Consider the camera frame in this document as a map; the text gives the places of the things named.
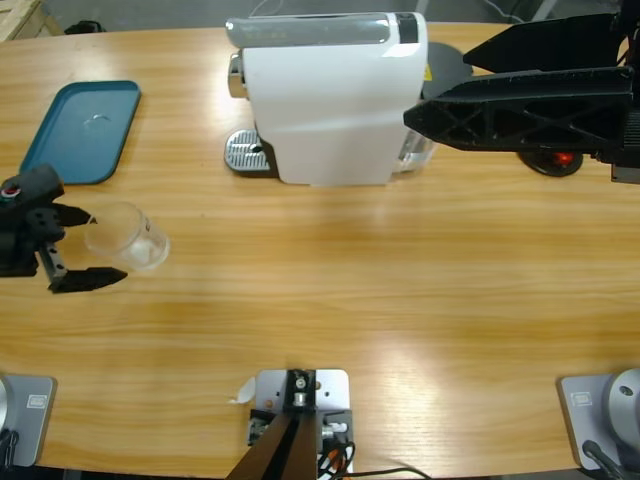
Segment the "blue tray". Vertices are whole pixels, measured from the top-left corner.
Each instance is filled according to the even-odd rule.
[[[100,183],[120,159],[140,100],[134,82],[70,83],[53,99],[20,165],[20,173],[48,163],[66,184]]]

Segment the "white label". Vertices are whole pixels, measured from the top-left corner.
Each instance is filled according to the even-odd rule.
[[[29,395],[27,400],[27,408],[39,408],[44,410],[47,408],[47,396],[46,395]]]
[[[571,394],[571,403],[574,407],[588,407],[592,405],[590,392],[574,392]]]

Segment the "red light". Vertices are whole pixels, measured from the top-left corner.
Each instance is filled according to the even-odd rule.
[[[554,153],[553,162],[556,165],[569,165],[573,161],[573,153]]]

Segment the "wood grain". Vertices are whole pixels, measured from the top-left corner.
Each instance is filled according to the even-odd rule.
[[[501,28],[431,35],[467,50]],[[93,293],[0,280],[0,370],[59,382],[42,463],[225,476],[246,451],[248,406],[228,400],[248,377],[337,367],[358,469],[573,467],[556,380],[640,362],[640,187],[595,161],[554,179],[443,146],[384,187],[238,178],[224,142],[252,120],[227,93],[231,52],[217,29],[0,44],[0,178],[65,84],[134,80],[116,174],[63,198],[129,200],[172,242],[157,270]],[[100,264],[79,229],[60,246]]]

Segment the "floor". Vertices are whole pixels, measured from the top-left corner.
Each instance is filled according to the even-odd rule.
[[[619,0],[557,0],[558,17],[599,13]],[[531,19],[542,0],[429,0],[434,22],[504,22],[513,13]],[[248,16],[260,0],[46,0],[62,28],[96,20],[108,31],[221,27],[229,17]],[[414,10],[416,0],[265,0],[255,14],[296,15]]]

